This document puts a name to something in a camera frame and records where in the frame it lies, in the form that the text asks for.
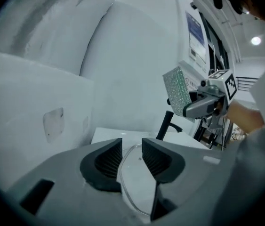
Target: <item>bubble wrap package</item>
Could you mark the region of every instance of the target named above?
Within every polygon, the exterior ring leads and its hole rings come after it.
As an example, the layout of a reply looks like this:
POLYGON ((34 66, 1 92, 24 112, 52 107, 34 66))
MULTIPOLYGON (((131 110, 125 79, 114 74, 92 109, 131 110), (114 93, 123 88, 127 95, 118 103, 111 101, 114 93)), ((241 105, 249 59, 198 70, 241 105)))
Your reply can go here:
POLYGON ((185 84, 184 73, 180 67, 176 67, 164 74, 163 78, 173 112, 176 115, 183 116, 184 106, 191 103, 190 94, 185 84))

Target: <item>round light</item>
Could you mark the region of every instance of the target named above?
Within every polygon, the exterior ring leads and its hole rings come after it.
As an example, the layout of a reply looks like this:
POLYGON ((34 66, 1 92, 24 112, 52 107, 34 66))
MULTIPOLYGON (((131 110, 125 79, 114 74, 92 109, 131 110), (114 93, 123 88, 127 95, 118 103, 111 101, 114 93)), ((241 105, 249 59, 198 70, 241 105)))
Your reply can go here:
POLYGON ((253 45, 259 45, 259 44, 261 43, 261 39, 260 39, 259 37, 253 37, 253 38, 251 39, 251 43, 252 43, 253 45))

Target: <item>black rectangular slot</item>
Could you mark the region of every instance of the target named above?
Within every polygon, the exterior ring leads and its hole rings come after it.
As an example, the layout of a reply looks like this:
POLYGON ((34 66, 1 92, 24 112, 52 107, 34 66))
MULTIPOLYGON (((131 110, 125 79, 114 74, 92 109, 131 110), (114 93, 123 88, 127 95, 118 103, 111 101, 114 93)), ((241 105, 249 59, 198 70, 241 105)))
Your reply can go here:
POLYGON ((45 200, 49 191, 52 189, 54 182, 42 179, 36 186, 24 197, 20 206, 35 215, 37 210, 45 200))

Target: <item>blue sign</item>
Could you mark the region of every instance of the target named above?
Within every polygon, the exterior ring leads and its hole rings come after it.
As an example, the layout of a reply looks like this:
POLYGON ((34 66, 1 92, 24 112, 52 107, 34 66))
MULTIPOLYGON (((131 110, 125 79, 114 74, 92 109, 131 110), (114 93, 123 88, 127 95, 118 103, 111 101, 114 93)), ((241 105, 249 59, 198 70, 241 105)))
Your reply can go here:
POLYGON ((188 12, 186 12, 185 14, 187 16, 189 32, 199 41, 199 43, 205 46, 201 25, 195 18, 192 17, 191 14, 189 14, 188 12))

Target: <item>railing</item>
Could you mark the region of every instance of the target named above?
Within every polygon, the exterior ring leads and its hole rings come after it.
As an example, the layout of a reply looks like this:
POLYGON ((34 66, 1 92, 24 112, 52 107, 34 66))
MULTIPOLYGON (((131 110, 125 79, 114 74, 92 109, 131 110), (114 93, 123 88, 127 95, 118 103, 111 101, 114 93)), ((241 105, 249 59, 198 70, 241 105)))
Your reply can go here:
POLYGON ((237 89, 243 91, 249 91, 249 89, 256 83, 258 78, 251 77, 236 77, 237 78, 237 89))

